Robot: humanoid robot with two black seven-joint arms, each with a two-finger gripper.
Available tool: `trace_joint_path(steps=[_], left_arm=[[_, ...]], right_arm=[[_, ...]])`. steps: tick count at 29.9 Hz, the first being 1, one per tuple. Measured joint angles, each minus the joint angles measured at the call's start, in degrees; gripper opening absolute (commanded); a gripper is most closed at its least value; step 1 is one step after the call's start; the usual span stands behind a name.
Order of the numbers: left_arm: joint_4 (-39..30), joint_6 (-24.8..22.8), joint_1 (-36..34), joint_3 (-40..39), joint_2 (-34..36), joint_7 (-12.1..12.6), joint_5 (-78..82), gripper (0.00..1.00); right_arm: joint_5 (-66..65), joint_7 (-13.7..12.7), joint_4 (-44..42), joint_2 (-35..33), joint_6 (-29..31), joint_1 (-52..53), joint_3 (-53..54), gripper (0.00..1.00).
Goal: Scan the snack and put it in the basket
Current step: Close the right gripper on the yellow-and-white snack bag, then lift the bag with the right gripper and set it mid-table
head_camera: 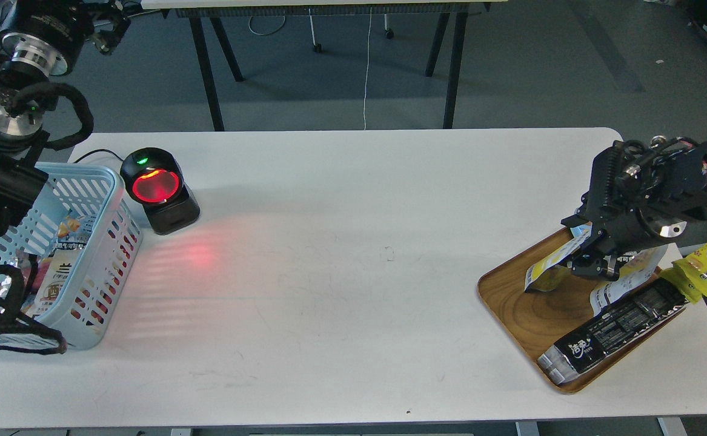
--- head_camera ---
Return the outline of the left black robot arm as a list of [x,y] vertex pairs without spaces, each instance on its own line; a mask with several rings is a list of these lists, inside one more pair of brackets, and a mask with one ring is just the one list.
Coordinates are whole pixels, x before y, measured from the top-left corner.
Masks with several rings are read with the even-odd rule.
[[[43,150],[76,146],[94,119],[74,86],[51,82],[70,74],[85,42],[110,55],[131,19],[121,1],[14,1],[0,22],[0,237],[19,226],[48,181],[37,169]],[[63,354],[57,329],[21,312],[19,268],[0,265],[0,336],[28,334],[45,342],[37,354]]]

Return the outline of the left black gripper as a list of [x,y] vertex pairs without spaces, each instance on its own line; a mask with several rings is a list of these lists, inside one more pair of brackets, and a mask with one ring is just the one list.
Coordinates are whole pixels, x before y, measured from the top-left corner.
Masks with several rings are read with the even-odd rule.
[[[94,30],[96,23],[110,28]],[[0,27],[0,42],[12,50],[21,36],[32,36],[66,61],[78,61],[88,37],[98,52],[112,55],[130,25],[124,3],[90,3],[88,15],[78,1],[16,1]]]

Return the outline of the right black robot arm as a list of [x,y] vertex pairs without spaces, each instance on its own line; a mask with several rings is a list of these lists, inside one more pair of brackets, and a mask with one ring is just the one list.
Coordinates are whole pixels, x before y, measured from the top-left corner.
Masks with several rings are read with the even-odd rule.
[[576,276],[616,281],[629,255],[680,240],[707,221],[707,142],[656,136],[615,141],[593,160],[589,190],[563,225],[588,237],[560,264]]

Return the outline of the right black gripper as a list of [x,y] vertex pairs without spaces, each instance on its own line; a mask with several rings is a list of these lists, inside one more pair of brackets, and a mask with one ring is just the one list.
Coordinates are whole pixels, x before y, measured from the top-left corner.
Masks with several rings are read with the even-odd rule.
[[591,237],[569,256],[575,276],[617,280],[617,252],[665,245],[674,226],[707,221],[707,143],[670,140],[646,148],[616,141],[593,160],[589,190],[562,224],[591,224]]

